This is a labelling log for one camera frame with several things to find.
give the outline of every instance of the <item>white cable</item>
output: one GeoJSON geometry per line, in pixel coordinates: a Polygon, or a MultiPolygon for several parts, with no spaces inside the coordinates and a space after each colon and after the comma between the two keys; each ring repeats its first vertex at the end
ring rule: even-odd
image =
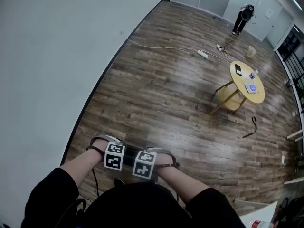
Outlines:
{"type": "MultiPolygon", "coordinates": [[[[185,50],[193,50],[193,51],[196,51],[197,52],[197,50],[195,50],[195,49],[193,49],[193,48],[177,48],[177,47],[148,47],[148,46],[143,46],[143,45],[141,45],[141,44],[138,44],[137,42],[135,42],[135,41],[132,41],[132,40],[130,40],[129,38],[127,38],[127,40],[129,40],[129,41],[131,41],[131,42],[133,42],[133,43],[135,43],[135,44],[137,44],[137,45],[139,45],[139,46],[141,46],[141,47],[144,47],[144,48],[151,48],[151,49],[178,49],[178,50],[183,50],[183,51],[185,51],[185,50]]],[[[212,56],[214,56],[214,57],[217,57],[217,58],[219,58],[219,59],[221,59],[221,60],[223,60],[223,61],[226,61],[226,62],[228,62],[227,60],[225,60],[225,59],[223,59],[223,58],[221,58],[221,57],[218,57],[218,56],[216,56],[216,55],[213,55],[213,54],[211,54],[210,52],[207,52],[207,51],[205,51],[205,50],[201,50],[201,51],[203,51],[203,52],[206,52],[206,53],[208,53],[208,54],[210,54],[210,55],[212,55],[212,56]]]]}

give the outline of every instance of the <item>power strip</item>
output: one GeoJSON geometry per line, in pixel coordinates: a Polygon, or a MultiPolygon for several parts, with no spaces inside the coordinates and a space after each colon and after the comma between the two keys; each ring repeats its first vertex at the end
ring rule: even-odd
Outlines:
{"type": "Polygon", "coordinates": [[[201,50],[198,50],[197,53],[206,59],[208,58],[208,55],[206,53],[203,53],[201,50]]]}

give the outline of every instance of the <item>mobile phone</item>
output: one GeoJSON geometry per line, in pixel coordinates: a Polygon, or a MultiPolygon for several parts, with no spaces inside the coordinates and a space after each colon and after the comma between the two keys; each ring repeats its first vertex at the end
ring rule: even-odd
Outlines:
{"type": "Polygon", "coordinates": [[[236,73],[237,75],[240,75],[242,76],[242,70],[241,70],[241,67],[239,65],[236,64],[236,73]]]}

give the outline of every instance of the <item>hand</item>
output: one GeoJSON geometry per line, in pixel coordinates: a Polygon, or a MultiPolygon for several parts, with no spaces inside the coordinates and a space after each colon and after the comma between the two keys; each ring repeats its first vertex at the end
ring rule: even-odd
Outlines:
{"type": "Polygon", "coordinates": [[[173,164],[171,155],[158,153],[155,160],[155,165],[173,164]]]}
{"type": "Polygon", "coordinates": [[[107,140],[103,140],[103,139],[96,139],[94,141],[94,143],[92,144],[92,146],[95,146],[96,148],[102,150],[103,152],[105,152],[107,146],[108,146],[108,141],[107,140]]]}

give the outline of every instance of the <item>table leg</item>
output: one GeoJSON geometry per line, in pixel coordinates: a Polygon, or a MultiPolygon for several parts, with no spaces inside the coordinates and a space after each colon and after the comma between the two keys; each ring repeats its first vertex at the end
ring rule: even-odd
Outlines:
{"type": "Polygon", "coordinates": [[[221,108],[224,103],[226,103],[228,100],[230,100],[232,97],[234,97],[237,93],[239,92],[239,90],[237,89],[235,92],[233,92],[231,95],[228,96],[228,98],[226,100],[224,100],[221,104],[219,104],[216,108],[214,108],[209,115],[213,114],[214,112],[216,112],[219,108],[221,108]]]}
{"type": "Polygon", "coordinates": [[[244,98],[244,99],[242,100],[242,102],[241,102],[241,104],[239,105],[238,109],[235,110],[235,111],[233,112],[233,114],[236,113],[236,112],[239,110],[239,108],[242,107],[242,105],[244,104],[245,101],[246,101],[246,98],[244,98]]]}
{"type": "Polygon", "coordinates": [[[220,90],[221,88],[224,88],[225,86],[228,86],[230,84],[232,84],[233,81],[230,81],[229,83],[226,83],[225,85],[223,85],[222,87],[218,88],[215,92],[217,92],[218,90],[220,90]]]}

